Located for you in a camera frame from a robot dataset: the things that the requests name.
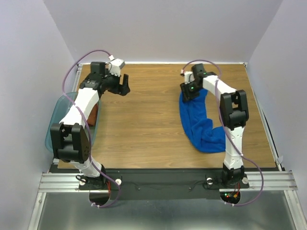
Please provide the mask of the blue towel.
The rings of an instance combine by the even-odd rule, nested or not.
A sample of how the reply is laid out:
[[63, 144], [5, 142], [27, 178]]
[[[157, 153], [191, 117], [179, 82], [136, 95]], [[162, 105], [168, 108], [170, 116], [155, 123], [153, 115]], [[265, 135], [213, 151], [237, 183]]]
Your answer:
[[213, 120], [207, 117], [206, 89], [200, 90], [197, 98], [184, 102], [183, 93], [179, 96], [179, 114], [185, 135], [192, 146], [203, 153], [225, 151], [225, 132], [222, 126], [214, 127]]

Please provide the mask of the brown towel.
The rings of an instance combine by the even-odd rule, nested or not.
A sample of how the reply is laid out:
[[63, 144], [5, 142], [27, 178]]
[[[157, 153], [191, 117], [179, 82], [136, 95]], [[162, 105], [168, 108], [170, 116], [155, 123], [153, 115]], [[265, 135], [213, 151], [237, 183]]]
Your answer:
[[98, 116], [98, 109], [99, 105], [98, 103], [95, 104], [95, 106], [92, 108], [88, 118], [87, 118], [87, 123], [90, 127], [94, 127], [96, 125], [96, 120]]

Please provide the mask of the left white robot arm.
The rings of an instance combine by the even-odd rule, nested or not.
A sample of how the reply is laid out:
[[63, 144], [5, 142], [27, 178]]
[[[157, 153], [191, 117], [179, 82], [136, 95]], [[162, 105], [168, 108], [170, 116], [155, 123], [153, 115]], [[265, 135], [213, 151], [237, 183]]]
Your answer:
[[92, 138], [87, 120], [104, 92], [121, 96], [130, 92], [129, 76], [121, 74], [124, 66], [125, 61], [119, 58], [108, 63], [92, 62], [71, 108], [59, 123], [50, 127], [54, 158], [72, 164], [81, 172], [77, 180], [97, 189], [105, 187], [107, 177], [104, 166], [91, 155]]

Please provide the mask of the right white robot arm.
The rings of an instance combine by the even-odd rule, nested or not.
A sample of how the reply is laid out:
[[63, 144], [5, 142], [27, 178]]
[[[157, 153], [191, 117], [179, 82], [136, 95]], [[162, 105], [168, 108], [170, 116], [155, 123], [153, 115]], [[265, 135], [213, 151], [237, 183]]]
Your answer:
[[200, 95], [200, 90], [211, 92], [217, 102], [219, 118], [225, 133], [225, 158], [222, 167], [221, 183], [231, 187], [245, 177], [242, 139], [249, 119], [247, 94], [236, 90], [220, 79], [220, 74], [207, 72], [201, 63], [190, 71], [181, 69], [184, 82], [180, 85], [183, 101], [188, 102]]

